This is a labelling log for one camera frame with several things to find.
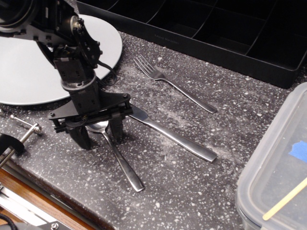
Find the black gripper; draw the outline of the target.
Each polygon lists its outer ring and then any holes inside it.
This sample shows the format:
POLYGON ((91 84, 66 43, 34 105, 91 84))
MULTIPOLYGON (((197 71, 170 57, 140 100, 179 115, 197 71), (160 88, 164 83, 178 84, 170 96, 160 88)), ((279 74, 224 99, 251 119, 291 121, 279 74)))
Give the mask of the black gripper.
POLYGON ((117 143, 123 138, 123 123, 132 114, 128 93, 106 92, 94 84, 71 95, 71 100, 49 114, 57 133, 66 132, 85 150, 91 149, 87 125, 108 121, 117 143))

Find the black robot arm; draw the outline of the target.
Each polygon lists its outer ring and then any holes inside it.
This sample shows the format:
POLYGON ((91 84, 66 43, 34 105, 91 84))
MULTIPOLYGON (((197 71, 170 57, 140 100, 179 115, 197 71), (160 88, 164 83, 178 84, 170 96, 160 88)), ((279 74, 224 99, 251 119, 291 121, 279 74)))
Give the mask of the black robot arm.
POLYGON ((99 42, 87 32, 82 18, 63 0, 3 0, 0 3, 0 35, 33 40, 59 72, 70 101, 49 114, 56 132, 66 132, 83 149, 90 149, 86 127, 108 121, 116 141, 123 137, 122 121, 132 114, 130 95, 109 93, 117 76, 99 79, 99 42))

